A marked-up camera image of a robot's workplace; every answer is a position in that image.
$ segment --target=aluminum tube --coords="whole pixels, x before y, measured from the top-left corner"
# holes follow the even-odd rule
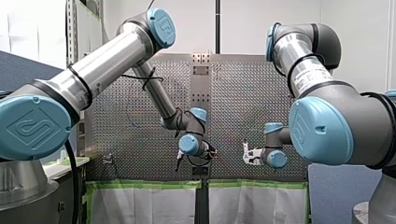
[[[149,36],[137,25],[127,25],[133,26],[133,29],[130,28],[127,32],[121,33],[72,65],[72,68],[90,87],[93,98],[131,66],[147,58],[147,55],[152,55]],[[86,88],[69,69],[43,82],[59,92],[76,111],[81,110],[88,103]]]
[[[311,49],[309,37],[299,33],[282,37],[275,46],[276,65],[291,76],[291,90],[296,97],[314,85],[332,80],[332,75],[315,56],[299,62],[290,74],[290,69],[297,60],[312,53]]]
[[[153,67],[149,62],[145,62],[141,65],[133,67],[133,70],[137,77],[149,77],[152,68]],[[155,107],[157,107],[157,110],[160,112],[160,115],[163,117],[163,119],[168,119],[175,115],[176,108],[160,80],[150,80],[147,83],[145,90],[148,93],[148,96],[151,98],[151,101],[155,104]]]

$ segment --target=white wall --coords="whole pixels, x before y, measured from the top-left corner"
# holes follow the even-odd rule
[[[390,3],[393,0],[321,0],[322,22],[341,39],[343,55],[337,79],[358,91],[387,90]]]
[[[104,0],[106,37],[127,18],[145,11],[150,0]],[[176,44],[165,52],[215,51],[215,0],[157,0],[177,28]],[[267,29],[275,21],[319,22],[319,0],[221,1],[221,53],[264,54]]]
[[[65,68],[65,4],[65,0],[0,0],[0,50]]]
[[[151,0],[104,0],[104,26],[113,38],[119,25],[147,10]],[[214,51],[215,1],[157,0],[153,7],[165,8],[177,29],[175,45],[162,52],[192,53]]]
[[[319,0],[222,0],[221,53],[265,54],[269,27],[320,22]]]

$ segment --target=metal frame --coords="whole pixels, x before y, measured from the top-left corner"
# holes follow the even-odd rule
[[[292,100],[286,80],[263,56],[205,57],[203,63],[203,54],[159,54],[152,61],[158,68],[156,76],[165,78],[163,84],[176,106],[200,106],[209,112],[207,139],[219,150],[219,158],[210,167],[210,178],[306,181],[307,162],[292,147],[285,147],[290,164],[283,170],[249,166],[242,160],[246,130],[262,130],[270,121],[287,124]],[[202,75],[202,67],[194,74],[197,66],[208,67],[208,74]],[[131,108],[125,109],[131,102]],[[128,114],[140,118],[144,127],[127,126]],[[186,161],[174,173],[177,140],[173,132],[159,126],[160,116],[138,81],[117,80],[96,99],[85,118],[86,150],[92,156],[87,170],[89,180],[192,179]],[[250,133],[247,137],[253,138],[248,139],[253,147],[263,146],[264,134]]]

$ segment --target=wire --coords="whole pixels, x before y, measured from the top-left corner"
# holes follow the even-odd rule
[[[189,155],[187,155],[187,160],[189,160],[189,163],[191,163],[191,165],[194,165],[194,166],[197,166],[197,167],[206,166],[206,165],[208,165],[208,164],[210,163],[210,161],[207,161],[207,162],[205,162],[205,163],[203,163],[203,164],[196,164],[196,163],[194,163],[194,162],[191,161]]]
[[[73,148],[70,145],[69,140],[64,143],[66,147],[67,154],[70,160],[70,166],[72,169],[72,179],[73,179],[73,216],[72,224],[78,223],[78,210],[79,210],[79,186],[78,186],[78,168],[76,163],[76,158],[74,156]]]
[[[138,80],[146,80],[145,83],[143,83],[142,90],[146,91],[146,86],[149,83],[150,80],[153,79],[159,79],[161,82],[163,82],[163,77],[153,77],[155,73],[155,67],[152,68],[151,72],[149,73],[148,77],[134,77],[134,76],[128,76],[128,75],[122,75],[122,77],[130,77]]]
[[[385,109],[389,114],[390,124],[392,126],[393,132],[392,132],[392,141],[389,146],[388,154],[386,155],[384,160],[382,160],[379,164],[367,166],[374,170],[382,169],[391,162],[391,160],[396,154],[396,118],[395,118],[396,106],[392,102],[392,100],[390,100],[388,96],[384,94],[379,94],[375,92],[364,92],[361,93],[361,96],[368,96],[377,99],[379,102],[381,102],[381,104],[385,107]]]
[[[176,129],[176,133],[175,133],[175,138],[177,138],[178,135],[180,134],[181,125],[183,124],[183,111],[179,107],[177,107],[176,108],[176,113],[177,112],[179,112],[179,113],[178,113],[177,118],[176,118],[176,127],[177,127],[177,129]]]
[[[154,3],[155,0],[152,0],[151,3],[148,5],[148,10],[151,9],[152,4]]]
[[[276,22],[276,23],[274,23],[274,25],[273,25],[273,30],[272,30],[273,39],[272,39],[272,43],[271,43],[271,44],[272,44],[272,50],[275,50],[275,30],[276,30],[276,27],[277,27],[277,26],[280,26],[280,25],[282,25],[280,22]],[[286,75],[285,75],[282,71],[280,71],[279,68],[276,66],[275,59],[274,59],[274,53],[271,54],[271,61],[272,61],[273,64],[274,64],[275,70],[276,70],[282,77],[285,77]]]
[[[288,72],[288,88],[289,88],[289,92],[292,96],[292,98],[295,98],[293,89],[291,88],[291,75],[294,71],[294,68],[297,67],[297,65],[299,65],[301,62],[303,62],[304,60],[307,59],[311,59],[312,57],[317,57],[317,59],[319,60],[319,62],[323,65],[325,63],[324,57],[321,54],[317,54],[317,53],[309,53],[299,59],[297,59],[290,67],[289,72]]]
[[[0,91],[0,100],[6,98],[12,93],[12,91]]]
[[[198,119],[194,114],[192,114],[192,112],[191,112],[190,110],[184,111],[184,114],[190,114],[190,115],[192,115],[192,116],[201,124],[202,129],[204,129],[204,133],[203,133],[203,135],[204,135],[205,132],[206,132],[206,129],[205,129],[205,125],[201,122],[201,120]]]

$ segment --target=green tape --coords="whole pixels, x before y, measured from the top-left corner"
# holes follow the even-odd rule
[[[309,198],[309,184],[307,183],[307,188],[306,188],[306,212],[305,212],[305,223],[309,224],[310,222],[310,216],[309,214],[311,213],[311,200]]]
[[[198,189],[200,181],[111,180],[88,182],[90,189]]]
[[[146,181],[146,180],[124,180],[87,182],[87,221],[91,224],[92,197],[97,189],[198,189],[201,181]],[[237,188],[242,186],[271,188],[271,189],[308,189],[307,182],[276,182],[264,180],[209,180],[210,188]],[[306,222],[309,214],[309,191],[307,192]]]
[[[306,189],[307,182],[276,182],[264,180],[209,180],[210,188],[238,188],[242,186],[268,189]]]
[[[92,211],[92,197],[93,197],[93,188],[88,188],[85,194],[87,199],[87,223],[91,224],[91,211]]]

